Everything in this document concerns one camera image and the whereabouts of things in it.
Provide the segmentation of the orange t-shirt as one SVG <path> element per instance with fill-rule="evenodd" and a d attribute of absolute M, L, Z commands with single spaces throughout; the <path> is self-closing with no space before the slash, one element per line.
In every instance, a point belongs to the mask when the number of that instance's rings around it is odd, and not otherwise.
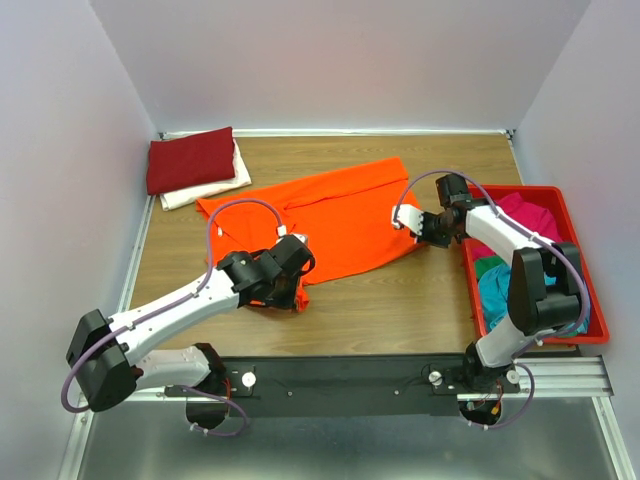
<path fill-rule="evenodd" d="M 271 247 L 276 226 L 307 236 L 316 265 L 300 282 L 293 310 L 304 311 L 306 287 L 382 267 L 417 249 L 405 230 L 391 224 L 399 200 L 415 206 L 406 192 L 408 172 L 389 158 L 220 199 L 199 199 L 203 217 L 214 215 L 211 245 L 220 261 L 232 251 Z"/>

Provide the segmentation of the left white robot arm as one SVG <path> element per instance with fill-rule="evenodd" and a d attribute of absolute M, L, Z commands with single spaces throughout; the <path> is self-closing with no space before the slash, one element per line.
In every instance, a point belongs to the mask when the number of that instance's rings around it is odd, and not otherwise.
<path fill-rule="evenodd" d="M 90 311 L 78 321 L 67 350 L 70 375 L 63 386 L 78 383 L 93 412 L 149 388 L 185 385 L 212 394 L 223 366 L 210 345 L 163 350 L 161 344 L 248 305 L 294 309 L 300 280 L 314 266 L 307 238 L 286 234 L 269 249 L 227 254 L 196 280 L 141 307 L 110 317 Z"/>

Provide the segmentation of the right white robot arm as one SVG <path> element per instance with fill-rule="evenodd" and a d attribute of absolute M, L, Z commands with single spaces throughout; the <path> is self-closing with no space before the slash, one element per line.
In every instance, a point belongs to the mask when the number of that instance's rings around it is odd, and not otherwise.
<path fill-rule="evenodd" d="M 484 188 L 474 198 L 463 174 L 440 173 L 436 187 L 443 211 L 421 214 L 420 241 L 447 248 L 453 240 L 473 237 L 510 265 L 506 314 L 466 348 L 459 370 L 462 384 L 480 392 L 531 346 L 576 332 L 591 314 L 591 299 L 575 244 L 554 242 L 523 226 Z"/>

